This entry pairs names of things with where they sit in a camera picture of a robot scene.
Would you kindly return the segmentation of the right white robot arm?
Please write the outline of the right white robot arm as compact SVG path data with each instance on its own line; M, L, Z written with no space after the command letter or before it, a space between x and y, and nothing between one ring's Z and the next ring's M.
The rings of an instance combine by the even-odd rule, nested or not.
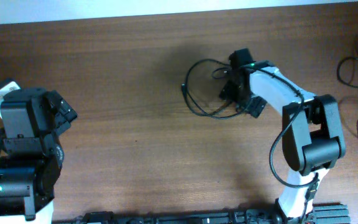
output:
M249 209L246 223L349 223L343 204L314 205L324 176L346 154L338 103L294 84L268 60L256 61L248 49L229 56L232 78L223 100L257 118L265 105L282 117L282 131L270 148L270 170L285 186L271 210Z

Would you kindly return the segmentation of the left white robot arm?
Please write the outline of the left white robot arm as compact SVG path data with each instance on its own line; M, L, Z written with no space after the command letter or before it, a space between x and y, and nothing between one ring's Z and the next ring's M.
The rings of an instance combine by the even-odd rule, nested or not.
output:
M4 95L0 115L0 223L51 223L59 137L77 113L55 90L25 88Z

